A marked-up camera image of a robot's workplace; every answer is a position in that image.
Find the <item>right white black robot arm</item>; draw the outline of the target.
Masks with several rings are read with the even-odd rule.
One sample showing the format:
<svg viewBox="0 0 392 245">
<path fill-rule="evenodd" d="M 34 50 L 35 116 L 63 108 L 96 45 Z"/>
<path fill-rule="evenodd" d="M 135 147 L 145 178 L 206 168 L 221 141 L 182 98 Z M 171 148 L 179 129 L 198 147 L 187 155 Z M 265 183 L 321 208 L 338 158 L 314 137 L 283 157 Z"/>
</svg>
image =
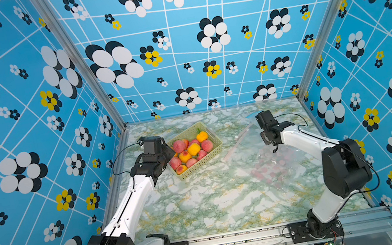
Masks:
<svg viewBox="0 0 392 245">
<path fill-rule="evenodd" d="M 334 140 L 301 130 L 290 121 L 279 122 L 270 111 L 256 115 L 266 145 L 294 147 L 313 155 L 322 163 L 325 190 L 318 203 L 308 211 L 307 231 L 322 239 L 338 223 L 338 215 L 346 202 L 361 193 L 372 180 L 373 170 L 352 139 Z"/>
</svg>

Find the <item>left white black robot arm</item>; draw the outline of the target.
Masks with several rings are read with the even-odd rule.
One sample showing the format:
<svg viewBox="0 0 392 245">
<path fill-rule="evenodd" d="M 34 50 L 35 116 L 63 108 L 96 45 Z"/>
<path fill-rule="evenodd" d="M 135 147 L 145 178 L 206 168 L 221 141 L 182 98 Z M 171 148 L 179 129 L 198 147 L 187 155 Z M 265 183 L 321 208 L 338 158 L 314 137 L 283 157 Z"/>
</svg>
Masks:
<svg viewBox="0 0 392 245">
<path fill-rule="evenodd" d="M 92 236 L 88 245 L 171 245 L 165 234 L 148 235 L 139 244 L 134 242 L 148 197 L 175 156 L 174 150 L 163 137 L 141 137 L 137 143 L 143 148 L 143 153 L 129 172 L 126 195 L 102 233 Z"/>
</svg>

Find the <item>pale green plastic basket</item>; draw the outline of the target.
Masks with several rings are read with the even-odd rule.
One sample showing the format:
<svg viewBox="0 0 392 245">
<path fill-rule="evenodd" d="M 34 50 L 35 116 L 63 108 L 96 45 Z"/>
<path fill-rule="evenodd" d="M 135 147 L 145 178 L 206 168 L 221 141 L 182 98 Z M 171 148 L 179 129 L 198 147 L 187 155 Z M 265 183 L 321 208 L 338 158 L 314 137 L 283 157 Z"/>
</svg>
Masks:
<svg viewBox="0 0 392 245">
<path fill-rule="evenodd" d="M 174 151 L 169 169 L 182 180 L 219 155 L 223 147 L 222 140 L 203 122 L 196 122 L 167 144 Z"/>
</svg>

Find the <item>clear zip-top bag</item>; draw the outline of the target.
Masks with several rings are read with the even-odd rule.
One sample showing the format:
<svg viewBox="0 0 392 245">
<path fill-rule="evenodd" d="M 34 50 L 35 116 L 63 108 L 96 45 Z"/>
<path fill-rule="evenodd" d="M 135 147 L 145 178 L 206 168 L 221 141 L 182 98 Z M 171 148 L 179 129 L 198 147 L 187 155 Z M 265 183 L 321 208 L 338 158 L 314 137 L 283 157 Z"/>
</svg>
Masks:
<svg viewBox="0 0 392 245">
<path fill-rule="evenodd" d="M 223 162 L 236 169 L 240 176 L 283 192 L 311 171 L 315 173 L 316 181 L 321 182 L 320 159 L 294 146 L 265 144 L 256 116 L 256 113 L 247 116 L 248 124 L 235 136 L 234 146 L 224 156 Z"/>
</svg>

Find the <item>pink red peach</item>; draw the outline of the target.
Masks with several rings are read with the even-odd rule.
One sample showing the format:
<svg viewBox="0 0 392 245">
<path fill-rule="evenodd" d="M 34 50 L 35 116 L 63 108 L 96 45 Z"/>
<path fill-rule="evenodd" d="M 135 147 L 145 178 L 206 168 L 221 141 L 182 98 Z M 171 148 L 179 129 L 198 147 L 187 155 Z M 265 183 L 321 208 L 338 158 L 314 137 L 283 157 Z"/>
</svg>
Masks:
<svg viewBox="0 0 392 245">
<path fill-rule="evenodd" d="M 183 140 L 176 140 L 173 144 L 172 144 L 172 148 L 174 150 L 175 153 L 182 153 L 184 152 L 184 150 L 186 150 L 187 145 Z"/>
</svg>

